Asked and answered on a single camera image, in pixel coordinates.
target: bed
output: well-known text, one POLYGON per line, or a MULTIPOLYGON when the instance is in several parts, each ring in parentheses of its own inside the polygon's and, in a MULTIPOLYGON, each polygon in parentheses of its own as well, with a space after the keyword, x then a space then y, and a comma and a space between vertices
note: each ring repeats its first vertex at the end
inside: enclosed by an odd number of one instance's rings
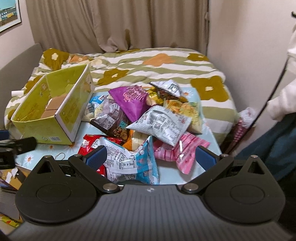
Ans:
MULTIPOLYGON (((238 114, 227 87, 225 75, 217 70, 209 59, 194 50, 181 48, 149 48, 118 51, 115 53, 93 53, 87 55, 70 54, 57 49, 44 51, 39 66, 23 88, 24 95, 13 97, 5 110, 5 127, 16 135, 10 118, 18 105, 34 84, 46 73, 79 64, 89 64, 93 82, 94 95, 106 93, 119 86, 141 85, 148 87, 149 82, 174 80, 184 90, 189 101, 201 101, 204 133, 200 137, 211 142, 210 150, 220 154, 219 144, 238 119, 238 114)), ((89 123, 82 122, 75 142, 68 145, 39 144, 37 150, 17 158, 17 163, 28 169, 34 168, 40 157, 50 154, 56 159, 68 158, 77 153, 82 142, 83 133, 101 134, 100 130, 89 123)), ((160 176, 167 170, 175 171, 178 178, 173 182, 182 184, 201 174, 204 170, 199 164, 194 166, 190 175, 181 175, 171 168, 168 162, 158 163, 160 176)), ((161 184, 171 184, 172 180, 162 179, 161 184)))

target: beige curtain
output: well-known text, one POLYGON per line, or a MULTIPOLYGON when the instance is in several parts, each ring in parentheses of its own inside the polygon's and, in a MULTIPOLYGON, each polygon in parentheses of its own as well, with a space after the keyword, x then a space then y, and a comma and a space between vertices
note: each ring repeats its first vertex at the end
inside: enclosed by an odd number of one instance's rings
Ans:
POLYGON ((206 52, 208 0, 26 0, 35 42, 69 53, 180 47, 206 52))

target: striped bedding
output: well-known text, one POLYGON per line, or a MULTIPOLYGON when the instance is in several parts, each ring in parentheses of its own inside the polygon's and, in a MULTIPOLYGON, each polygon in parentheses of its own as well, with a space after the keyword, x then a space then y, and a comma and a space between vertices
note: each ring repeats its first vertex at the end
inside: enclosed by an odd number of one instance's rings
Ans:
MULTIPOLYGON (((46 73, 74 65, 90 65, 95 92, 119 86, 149 86, 149 82, 174 80, 181 87, 194 87, 200 95, 203 113, 218 144, 221 144, 238 114, 231 95, 224 85, 225 75, 209 59, 197 51, 180 48, 150 48, 115 53, 70 54, 57 49, 46 50, 23 88, 24 96, 46 73)), ((13 97, 5 110, 5 127, 24 96, 13 97)))

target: gray ribbed panel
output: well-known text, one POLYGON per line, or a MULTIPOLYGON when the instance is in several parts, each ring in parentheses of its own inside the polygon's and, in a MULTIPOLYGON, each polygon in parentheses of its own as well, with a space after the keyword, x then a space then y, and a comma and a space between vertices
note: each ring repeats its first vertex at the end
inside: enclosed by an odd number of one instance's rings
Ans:
POLYGON ((55 227, 22 224, 13 241, 286 241, 291 235, 274 222, 257 226, 227 223, 211 214, 199 197, 181 194, 176 186, 125 185, 104 195, 83 218, 55 227))

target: white logo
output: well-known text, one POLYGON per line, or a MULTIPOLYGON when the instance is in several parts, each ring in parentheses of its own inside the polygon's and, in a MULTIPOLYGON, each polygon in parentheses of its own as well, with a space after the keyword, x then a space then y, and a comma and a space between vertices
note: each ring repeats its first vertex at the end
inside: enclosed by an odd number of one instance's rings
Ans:
POLYGON ((150 192, 150 193, 155 191, 154 188, 147 188, 146 190, 147 190, 147 192, 150 192))

